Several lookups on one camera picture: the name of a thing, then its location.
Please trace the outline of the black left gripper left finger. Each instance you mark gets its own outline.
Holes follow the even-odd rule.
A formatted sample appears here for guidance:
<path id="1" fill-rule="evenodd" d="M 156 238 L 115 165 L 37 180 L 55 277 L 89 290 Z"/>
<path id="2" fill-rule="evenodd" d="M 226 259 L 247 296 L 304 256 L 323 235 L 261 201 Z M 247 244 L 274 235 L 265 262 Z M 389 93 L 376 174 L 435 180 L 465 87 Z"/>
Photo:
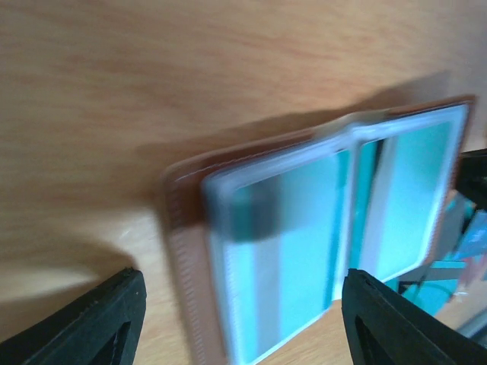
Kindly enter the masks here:
<path id="1" fill-rule="evenodd" d="M 132 364 L 146 311 L 144 276 L 124 268 L 1 343 L 2 364 Z"/>

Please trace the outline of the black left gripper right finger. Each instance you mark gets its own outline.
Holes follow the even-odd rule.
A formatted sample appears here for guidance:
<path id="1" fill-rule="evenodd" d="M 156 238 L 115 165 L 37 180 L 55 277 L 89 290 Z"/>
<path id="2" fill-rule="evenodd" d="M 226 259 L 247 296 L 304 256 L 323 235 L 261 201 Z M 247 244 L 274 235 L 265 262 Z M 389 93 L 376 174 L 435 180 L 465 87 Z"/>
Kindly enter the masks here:
<path id="1" fill-rule="evenodd" d="M 342 317 L 354 364 L 486 363 L 486 348 L 363 270 L 345 277 Z"/>

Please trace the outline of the brown leather card holder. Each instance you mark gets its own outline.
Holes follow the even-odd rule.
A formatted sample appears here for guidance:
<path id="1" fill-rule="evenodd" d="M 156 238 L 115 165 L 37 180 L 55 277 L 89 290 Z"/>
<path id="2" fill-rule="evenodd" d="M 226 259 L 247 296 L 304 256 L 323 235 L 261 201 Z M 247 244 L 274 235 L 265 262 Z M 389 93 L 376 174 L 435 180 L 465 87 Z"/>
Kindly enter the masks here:
<path id="1" fill-rule="evenodd" d="M 473 95 L 350 113 L 183 160 L 161 180 L 195 364 L 256 364 L 319 320 L 347 271 L 432 254 Z"/>

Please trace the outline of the teal magnetic stripe card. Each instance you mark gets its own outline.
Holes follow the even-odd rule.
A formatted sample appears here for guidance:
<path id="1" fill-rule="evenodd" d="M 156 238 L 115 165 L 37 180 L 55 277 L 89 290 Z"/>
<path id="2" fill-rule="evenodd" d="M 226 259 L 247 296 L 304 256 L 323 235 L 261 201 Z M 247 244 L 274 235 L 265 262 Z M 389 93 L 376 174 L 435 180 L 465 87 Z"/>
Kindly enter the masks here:
<path id="1" fill-rule="evenodd" d="M 421 265 L 451 129 L 446 122 L 361 146 L 351 267 L 387 281 Z"/>

